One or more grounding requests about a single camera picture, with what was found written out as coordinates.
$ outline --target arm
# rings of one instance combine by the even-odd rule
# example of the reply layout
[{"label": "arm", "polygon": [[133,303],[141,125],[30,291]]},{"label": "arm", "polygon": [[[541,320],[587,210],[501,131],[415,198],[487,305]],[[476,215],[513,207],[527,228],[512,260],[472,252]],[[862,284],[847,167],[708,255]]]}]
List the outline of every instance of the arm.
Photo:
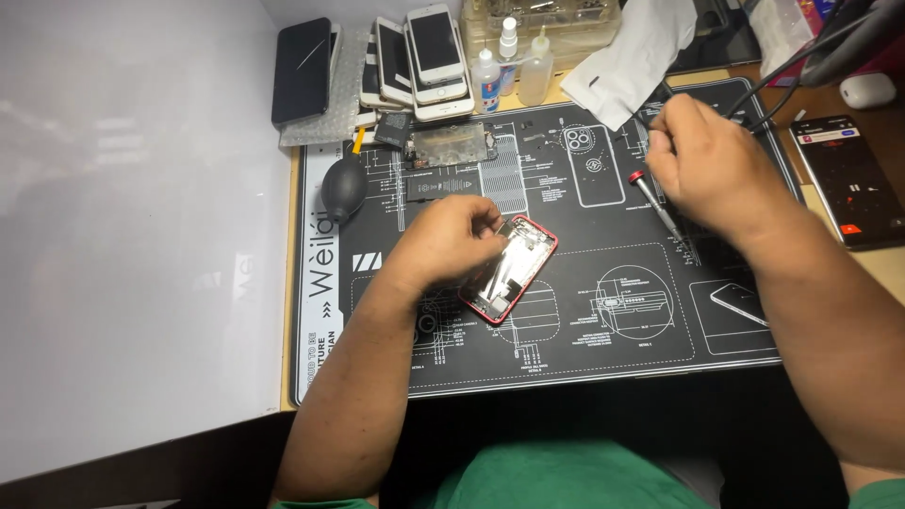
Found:
[{"label": "arm", "polygon": [[905,477],[905,309],[794,200],[746,130],[685,95],[653,126],[651,171],[751,264],[795,393],[849,490]]},{"label": "arm", "polygon": [[405,419],[415,306],[428,287],[502,253],[502,221],[487,198],[450,196],[408,227],[299,406],[274,497],[376,504]]}]

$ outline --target forearm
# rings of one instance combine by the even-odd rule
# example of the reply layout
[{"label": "forearm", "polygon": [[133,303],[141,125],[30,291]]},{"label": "forearm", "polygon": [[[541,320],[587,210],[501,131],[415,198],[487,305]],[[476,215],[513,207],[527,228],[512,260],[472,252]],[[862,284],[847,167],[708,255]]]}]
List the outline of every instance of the forearm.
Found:
[{"label": "forearm", "polygon": [[736,244],[795,392],[843,461],[905,468],[905,310],[800,206]]},{"label": "forearm", "polygon": [[278,498],[340,500],[377,492],[405,419],[419,297],[386,268],[367,287],[301,402]]}]

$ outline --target spray bottle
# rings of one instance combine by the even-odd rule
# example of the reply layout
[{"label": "spray bottle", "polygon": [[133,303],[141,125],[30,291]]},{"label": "spray bottle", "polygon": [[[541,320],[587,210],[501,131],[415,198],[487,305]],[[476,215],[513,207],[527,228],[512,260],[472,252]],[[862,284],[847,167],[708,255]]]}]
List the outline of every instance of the spray bottle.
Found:
[{"label": "spray bottle", "polygon": [[496,111],[500,106],[500,65],[487,48],[478,53],[478,61],[472,67],[472,84],[475,109],[479,113]]},{"label": "spray bottle", "polygon": [[537,106],[547,98],[550,76],[553,74],[553,53],[550,40],[545,36],[547,27],[540,28],[540,35],[531,41],[521,64],[519,101],[525,106]]},{"label": "spray bottle", "polygon": [[507,96],[515,90],[515,53],[519,49],[519,37],[515,33],[517,22],[514,17],[503,20],[503,34],[500,36],[500,96]]}]

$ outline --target white cloth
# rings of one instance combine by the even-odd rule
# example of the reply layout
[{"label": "white cloth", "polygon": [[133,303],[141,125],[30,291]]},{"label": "white cloth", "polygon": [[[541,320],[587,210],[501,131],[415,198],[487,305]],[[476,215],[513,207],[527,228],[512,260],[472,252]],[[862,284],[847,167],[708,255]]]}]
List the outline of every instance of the white cloth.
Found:
[{"label": "white cloth", "polygon": [[563,92],[618,130],[691,44],[697,19],[693,0],[630,0],[613,43],[581,62],[562,81]]}]

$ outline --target white wall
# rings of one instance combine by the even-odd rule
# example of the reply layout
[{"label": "white wall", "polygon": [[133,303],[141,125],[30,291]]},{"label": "white wall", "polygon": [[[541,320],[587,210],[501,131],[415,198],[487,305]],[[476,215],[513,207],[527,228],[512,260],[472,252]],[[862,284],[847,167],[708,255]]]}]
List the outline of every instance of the white wall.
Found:
[{"label": "white wall", "polygon": [[0,0],[0,483],[276,411],[258,2]]},{"label": "white wall", "polygon": [[[436,0],[261,0],[277,28],[320,17],[328,17],[343,27],[370,26],[378,16],[402,23],[405,14],[413,9],[432,4]],[[446,2],[454,19],[459,18],[462,0]]]}]

